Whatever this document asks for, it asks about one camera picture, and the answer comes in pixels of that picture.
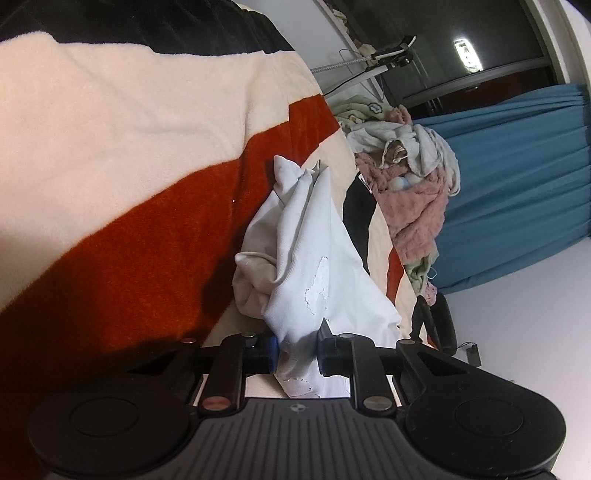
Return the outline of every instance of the orange stripe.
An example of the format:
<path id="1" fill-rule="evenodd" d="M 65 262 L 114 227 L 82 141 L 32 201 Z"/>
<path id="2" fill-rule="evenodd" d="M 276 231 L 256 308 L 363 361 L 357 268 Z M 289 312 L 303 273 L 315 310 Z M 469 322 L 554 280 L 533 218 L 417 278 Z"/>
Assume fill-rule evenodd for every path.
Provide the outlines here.
<path id="1" fill-rule="evenodd" d="M 386 296 L 396 306 L 396 295 L 398 294 L 398 286 L 404 275 L 404 267 L 398 256 L 398 252 L 392 247 L 392 251 L 388 256 L 388 284 L 386 286 Z"/>
<path id="2" fill-rule="evenodd" d="M 232 299 L 233 256 L 274 182 L 273 156 L 303 164 L 338 129 L 320 95 L 290 105 L 289 119 L 252 137 L 239 159 L 185 177 L 85 238 L 22 292 L 0 314 L 3 392 L 54 391 L 157 343 L 203 340 Z M 30 405 L 22 408 L 3 413 L 26 419 Z M 16 440 L 7 468 L 18 474 L 2 465 L 0 478 L 25 478 L 21 467 L 35 460 L 25 424 L 11 426 L 0 431 Z"/>

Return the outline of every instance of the blanket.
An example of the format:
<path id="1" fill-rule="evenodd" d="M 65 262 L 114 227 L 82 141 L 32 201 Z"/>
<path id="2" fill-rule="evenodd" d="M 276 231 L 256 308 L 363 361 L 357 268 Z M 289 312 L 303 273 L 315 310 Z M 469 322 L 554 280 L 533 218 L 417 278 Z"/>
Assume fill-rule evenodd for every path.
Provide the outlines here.
<path id="1" fill-rule="evenodd" d="M 263 15 L 10 2 L 0 60 L 0 478 L 43 473 L 26 435 L 39 399 L 231 316 L 233 256 L 277 154 L 334 166 L 337 212 L 397 298 L 383 216 L 358 201 L 320 88 Z"/>

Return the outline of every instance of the round black pad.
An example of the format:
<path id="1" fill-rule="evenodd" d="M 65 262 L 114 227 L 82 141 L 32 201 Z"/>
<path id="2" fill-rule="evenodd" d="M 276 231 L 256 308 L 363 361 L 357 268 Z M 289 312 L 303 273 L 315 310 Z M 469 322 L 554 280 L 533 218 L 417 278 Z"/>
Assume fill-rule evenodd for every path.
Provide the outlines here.
<path id="1" fill-rule="evenodd" d="M 172 394 L 60 393 L 37 407 L 29 439 L 56 472 L 123 476 L 169 457 L 189 426 L 187 406 Z"/>
<path id="2" fill-rule="evenodd" d="M 539 471 L 560 451 L 564 418 L 544 397 L 506 383 L 496 395 L 461 392 L 461 383 L 455 393 L 426 391 L 408 409 L 411 441 L 425 457 L 462 475 L 506 478 Z"/>
<path id="3" fill-rule="evenodd" d="M 506 437 L 523 425 L 523 415 L 510 403 L 495 398 L 475 398 L 456 409 L 456 421 L 480 437 Z"/>

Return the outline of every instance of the white wall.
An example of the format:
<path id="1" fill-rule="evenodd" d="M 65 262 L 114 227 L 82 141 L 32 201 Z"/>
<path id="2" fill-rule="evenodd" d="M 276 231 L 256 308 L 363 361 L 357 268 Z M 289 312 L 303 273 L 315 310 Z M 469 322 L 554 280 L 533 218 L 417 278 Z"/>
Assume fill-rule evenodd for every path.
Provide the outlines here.
<path id="1" fill-rule="evenodd" d="M 553 473 L 590 479 L 591 239 L 447 299 L 458 341 L 478 343 L 482 368 L 562 411 L 567 440 Z"/>
<path id="2" fill-rule="evenodd" d="M 339 51 L 352 48 L 335 24 L 328 19 L 327 14 L 314 0 L 240 0 L 240 3 L 268 16 L 277 30 L 300 54 L 306 65 L 313 69 L 343 61 Z M 346 60 L 354 58 L 353 54 L 343 51 Z M 324 89 L 339 83 L 353 73 L 359 73 L 365 67 L 351 66 L 330 70 L 315 75 L 319 85 Z M 340 92 L 330 98 L 330 104 L 338 103 L 353 95 L 365 95 L 375 98 L 372 87 L 364 83 Z"/>

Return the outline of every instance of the pink towel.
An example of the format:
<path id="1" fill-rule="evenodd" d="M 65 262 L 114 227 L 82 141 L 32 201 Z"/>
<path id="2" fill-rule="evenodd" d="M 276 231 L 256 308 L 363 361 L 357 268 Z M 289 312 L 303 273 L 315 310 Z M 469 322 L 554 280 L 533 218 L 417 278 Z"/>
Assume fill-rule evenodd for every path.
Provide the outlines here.
<path id="1" fill-rule="evenodd" d="M 388 181 L 410 171 L 405 161 L 378 168 L 367 153 L 356 154 L 355 160 L 382 209 L 402 264 L 426 257 L 435 247 L 434 240 L 443 226 L 448 201 L 443 168 L 437 167 L 408 190 L 392 192 Z"/>

